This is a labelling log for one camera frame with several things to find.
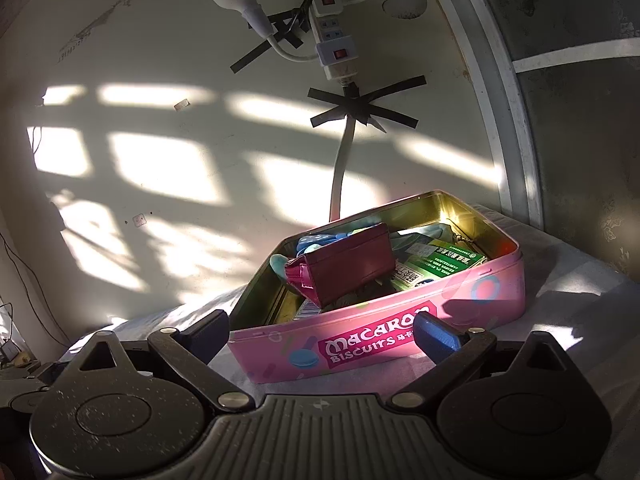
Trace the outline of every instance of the power strip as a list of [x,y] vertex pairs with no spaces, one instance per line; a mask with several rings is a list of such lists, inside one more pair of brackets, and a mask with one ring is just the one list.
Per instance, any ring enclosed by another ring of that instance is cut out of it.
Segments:
[[345,35],[338,20],[343,9],[341,0],[313,0],[309,6],[316,52],[329,80],[345,80],[358,73],[353,62],[358,57],[355,43]]

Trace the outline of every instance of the white cloth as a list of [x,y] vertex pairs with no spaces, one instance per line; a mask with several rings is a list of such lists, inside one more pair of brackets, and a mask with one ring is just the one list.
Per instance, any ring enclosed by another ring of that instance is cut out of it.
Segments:
[[[611,414],[612,438],[598,474],[606,480],[640,480],[640,285],[557,238],[477,208],[520,243],[525,261],[527,310],[492,332],[503,340],[524,340],[531,330],[553,333]],[[238,288],[204,305],[127,321],[114,332],[120,340],[137,340],[163,326],[183,329],[217,308],[230,313],[241,293]],[[268,393],[375,392],[385,399],[433,363],[418,354],[298,381],[253,384],[225,346],[209,366],[260,403]]]

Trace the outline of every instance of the metal screw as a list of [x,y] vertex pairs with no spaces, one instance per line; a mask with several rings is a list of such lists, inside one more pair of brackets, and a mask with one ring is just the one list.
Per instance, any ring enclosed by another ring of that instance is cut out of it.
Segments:
[[424,402],[424,397],[415,392],[402,392],[391,397],[391,403],[398,408],[417,408]]
[[229,408],[230,410],[239,410],[244,408],[251,399],[247,394],[242,392],[228,392],[218,397],[218,403],[223,408]]

